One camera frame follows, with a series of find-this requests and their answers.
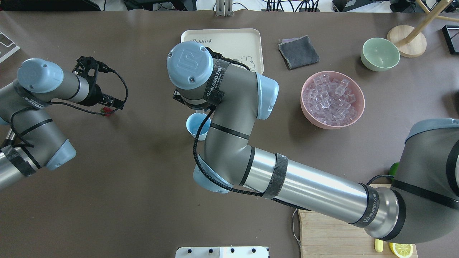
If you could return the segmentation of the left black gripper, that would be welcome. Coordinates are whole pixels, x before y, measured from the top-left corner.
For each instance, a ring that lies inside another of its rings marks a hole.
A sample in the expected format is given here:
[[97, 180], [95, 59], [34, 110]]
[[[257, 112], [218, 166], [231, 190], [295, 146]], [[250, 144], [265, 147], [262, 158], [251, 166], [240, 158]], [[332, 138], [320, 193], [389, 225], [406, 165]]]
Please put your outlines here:
[[76, 72], [76, 75], [84, 78], [89, 86], [89, 92], [85, 95], [85, 98], [77, 104], [83, 106], [102, 104], [106, 107], [123, 110], [126, 100], [120, 100], [102, 93], [99, 85], [96, 84], [98, 72], [108, 73], [112, 71], [111, 68], [103, 62], [95, 60], [93, 57], [81, 56], [76, 61], [77, 65], [73, 72]]

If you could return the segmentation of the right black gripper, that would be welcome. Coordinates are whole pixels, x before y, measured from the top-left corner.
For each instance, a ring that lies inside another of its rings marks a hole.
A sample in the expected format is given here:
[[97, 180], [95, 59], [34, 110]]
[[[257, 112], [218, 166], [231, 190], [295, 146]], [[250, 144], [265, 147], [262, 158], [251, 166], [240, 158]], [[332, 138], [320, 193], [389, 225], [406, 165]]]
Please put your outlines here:
[[205, 110], [211, 106], [204, 99], [204, 90], [174, 90], [173, 99], [193, 110]]

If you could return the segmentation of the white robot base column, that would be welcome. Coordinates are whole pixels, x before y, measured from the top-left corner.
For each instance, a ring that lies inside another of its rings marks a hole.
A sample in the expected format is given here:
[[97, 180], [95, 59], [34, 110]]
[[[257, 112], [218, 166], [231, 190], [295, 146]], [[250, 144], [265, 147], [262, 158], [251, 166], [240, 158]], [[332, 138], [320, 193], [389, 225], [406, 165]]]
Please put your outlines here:
[[175, 253], [176, 258], [270, 258], [269, 247], [221, 246], [182, 247]]

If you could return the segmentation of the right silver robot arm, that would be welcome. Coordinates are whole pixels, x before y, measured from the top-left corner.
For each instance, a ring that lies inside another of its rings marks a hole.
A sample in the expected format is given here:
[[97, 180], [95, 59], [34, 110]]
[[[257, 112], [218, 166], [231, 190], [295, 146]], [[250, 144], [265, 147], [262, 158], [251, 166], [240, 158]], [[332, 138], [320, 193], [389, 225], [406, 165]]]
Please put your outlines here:
[[417, 244], [458, 227], [458, 120], [417, 122], [405, 139], [389, 188], [374, 188], [249, 145], [257, 119], [267, 119], [275, 80], [215, 59], [197, 42], [167, 55], [167, 71], [183, 104], [211, 110], [197, 182], [210, 191], [255, 195], [338, 219], [383, 241]]

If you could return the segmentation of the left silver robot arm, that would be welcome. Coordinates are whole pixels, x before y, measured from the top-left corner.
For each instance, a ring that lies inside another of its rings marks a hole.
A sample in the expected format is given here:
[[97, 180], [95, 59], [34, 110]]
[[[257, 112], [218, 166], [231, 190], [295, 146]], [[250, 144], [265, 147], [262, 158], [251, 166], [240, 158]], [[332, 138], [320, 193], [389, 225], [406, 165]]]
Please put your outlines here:
[[1, 145], [1, 189], [5, 189], [41, 168], [55, 170], [76, 155], [46, 108], [65, 105], [84, 111], [86, 106], [112, 107], [110, 115], [127, 101], [102, 92], [96, 80], [99, 72], [116, 71], [93, 57], [79, 57], [72, 72], [40, 58], [25, 60], [17, 78], [1, 89], [1, 124], [10, 126]]

